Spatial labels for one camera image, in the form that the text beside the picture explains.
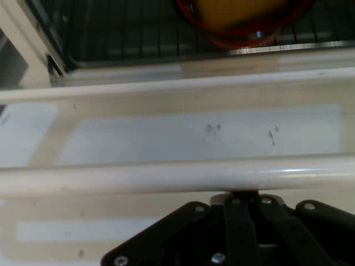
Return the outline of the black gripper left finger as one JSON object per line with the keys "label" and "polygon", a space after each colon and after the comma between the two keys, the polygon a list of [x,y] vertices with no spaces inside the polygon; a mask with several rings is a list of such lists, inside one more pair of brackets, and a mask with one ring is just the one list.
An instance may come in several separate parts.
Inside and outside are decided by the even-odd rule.
{"label": "black gripper left finger", "polygon": [[257,265],[256,191],[189,202],[103,256],[101,265]]}

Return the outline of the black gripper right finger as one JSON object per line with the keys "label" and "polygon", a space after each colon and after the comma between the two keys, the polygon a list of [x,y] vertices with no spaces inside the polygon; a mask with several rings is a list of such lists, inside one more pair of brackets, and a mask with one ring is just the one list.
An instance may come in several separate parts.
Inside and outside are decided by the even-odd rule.
{"label": "black gripper right finger", "polygon": [[290,208],[274,195],[261,195],[256,208],[263,265],[354,265],[353,214],[311,199]]}

